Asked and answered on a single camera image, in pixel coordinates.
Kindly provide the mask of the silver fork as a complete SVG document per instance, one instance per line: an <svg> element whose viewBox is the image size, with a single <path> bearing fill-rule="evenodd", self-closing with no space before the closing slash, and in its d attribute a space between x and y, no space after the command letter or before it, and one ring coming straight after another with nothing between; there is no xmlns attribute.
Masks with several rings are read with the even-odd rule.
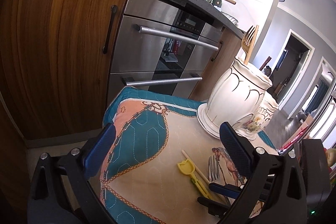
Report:
<svg viewBox="0 0 336 224"><path fill-rule="evenodd" d="M215 155L209 157L208 160L208 176L209 182L215 182L217 184L226 185L226 178L224 172L216 159Z"/></svg>

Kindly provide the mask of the yellow plastic spoon in holder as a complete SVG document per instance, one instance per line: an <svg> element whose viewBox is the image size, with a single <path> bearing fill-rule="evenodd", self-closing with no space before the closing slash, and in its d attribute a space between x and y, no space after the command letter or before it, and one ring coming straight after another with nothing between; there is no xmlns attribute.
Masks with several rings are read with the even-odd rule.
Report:
<svg viewBox="0 0 336 224"><path fill-rule="evenodd" d="M182 174L189 176L191 182L195 185L195 187L203 197L214 201L213 196L211 196L203 183L195 175L195 166L191 160L186 159L184 161L178 162L177 167Z"/></svg>

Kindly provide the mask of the white floral ceramic utensil holder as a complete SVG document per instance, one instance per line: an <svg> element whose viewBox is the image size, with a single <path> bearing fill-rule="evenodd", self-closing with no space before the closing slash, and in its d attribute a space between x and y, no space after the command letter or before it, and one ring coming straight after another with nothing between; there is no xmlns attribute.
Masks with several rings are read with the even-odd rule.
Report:
<svg viewBox="0 0 336 224"><path fill-rule="evenodd" d="M271 86L262 71L236 57L216 82L208 101L198 107L197 119L214 138L220 138L220 126L228 122L238 135L255 140L278 109L267 92Z"/></svg>

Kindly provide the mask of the horse print quilted mat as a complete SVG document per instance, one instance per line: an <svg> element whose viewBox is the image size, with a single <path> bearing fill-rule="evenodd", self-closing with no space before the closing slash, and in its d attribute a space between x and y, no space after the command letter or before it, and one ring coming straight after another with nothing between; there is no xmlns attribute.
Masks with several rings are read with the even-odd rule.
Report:
<svg viewBox="0 0 336 224"><path fill-rule="evenodd" d="M110 103L103 122L114 124L116 139L101 168L100 200L116 222L217 223L178 164L190 158L202 180L213 157L220 184L241 186L246 179L198 122L198 107L198 101L132 87Z"/></svg>

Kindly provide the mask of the right wooden cabinet door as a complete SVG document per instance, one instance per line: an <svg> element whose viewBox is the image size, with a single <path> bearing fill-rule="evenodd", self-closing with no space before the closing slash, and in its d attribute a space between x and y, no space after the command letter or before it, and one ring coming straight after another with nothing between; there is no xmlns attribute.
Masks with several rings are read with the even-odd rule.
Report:
<svg viewBox="0 0 336 224"><path fill-rule="evenodd" d="M219 41L219 50L213 54L189 98L195 101L209 99L213 87L222 74L231 66L241 48L241 38L225 28Z"/></svg>

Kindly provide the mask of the wooden cabinet door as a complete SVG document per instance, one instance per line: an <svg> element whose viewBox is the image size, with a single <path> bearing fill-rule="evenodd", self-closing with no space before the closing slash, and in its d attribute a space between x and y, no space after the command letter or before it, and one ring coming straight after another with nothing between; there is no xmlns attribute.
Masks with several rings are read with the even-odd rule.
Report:
<svg viewBox="0 0 336 224"><path fill-rule="evenodd" d="M27 140L95 130L126 0L1 0L2 92Z"/></svg>
<svg viewBox="0 0 336 224"><path fill-rule="evenodd" d="M241 48L241 38L225 28L219 41L219 50L213 54L189 98L195 101L209 99L213 87L222 74L231 66Z"/></svg>

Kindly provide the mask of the left wooden cabinet door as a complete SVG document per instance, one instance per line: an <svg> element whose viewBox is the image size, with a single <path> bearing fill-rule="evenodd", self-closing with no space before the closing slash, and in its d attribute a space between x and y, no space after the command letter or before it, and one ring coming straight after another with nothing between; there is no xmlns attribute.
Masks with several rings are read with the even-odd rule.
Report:
<svg viewBox="0 0 336 224"><path fill-rule="evenodd" d="M126 0L1 0L2 92L27 140L95 130Z"/></svg>

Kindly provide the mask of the stainless steel oven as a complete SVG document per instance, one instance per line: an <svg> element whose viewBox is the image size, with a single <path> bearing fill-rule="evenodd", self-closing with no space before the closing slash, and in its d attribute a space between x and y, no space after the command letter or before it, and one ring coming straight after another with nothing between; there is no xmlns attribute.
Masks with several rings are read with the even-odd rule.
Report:
<svg viewBox="0 0 336 224"><path fill-rule="evenodd" d="M126 86L189 98L221 31L160 0L127 0L113 49L107 102Z"/></svg>

